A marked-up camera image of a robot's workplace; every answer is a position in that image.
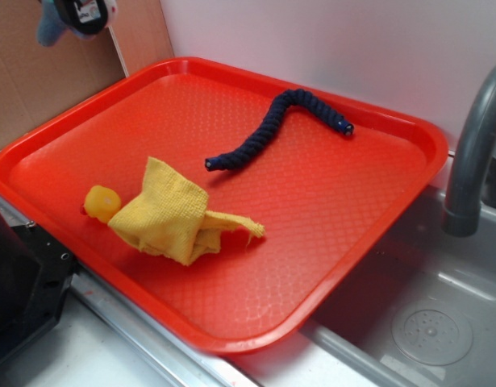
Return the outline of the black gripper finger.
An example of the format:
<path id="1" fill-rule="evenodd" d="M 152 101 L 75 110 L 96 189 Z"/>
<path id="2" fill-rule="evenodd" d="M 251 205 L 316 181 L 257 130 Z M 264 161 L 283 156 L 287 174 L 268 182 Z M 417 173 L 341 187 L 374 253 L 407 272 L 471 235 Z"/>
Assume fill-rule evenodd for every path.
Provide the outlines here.
<path id="1" fill-rule="evenodd" d="M 83 35 L 97 35 L 110 23 L 110 2 L 55 0 L 61 20 Z"/>

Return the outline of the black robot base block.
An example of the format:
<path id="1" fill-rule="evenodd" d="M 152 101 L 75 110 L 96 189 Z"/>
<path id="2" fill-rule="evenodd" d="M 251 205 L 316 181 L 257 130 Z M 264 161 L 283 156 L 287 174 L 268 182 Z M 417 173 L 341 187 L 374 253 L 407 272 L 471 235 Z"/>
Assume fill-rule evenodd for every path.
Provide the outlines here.
<path id="1" fill-rule="evenodd" d="M 11 226 L 0 212 L 0 365 L 60 321 L 75 264 L 41 226 Z"/>

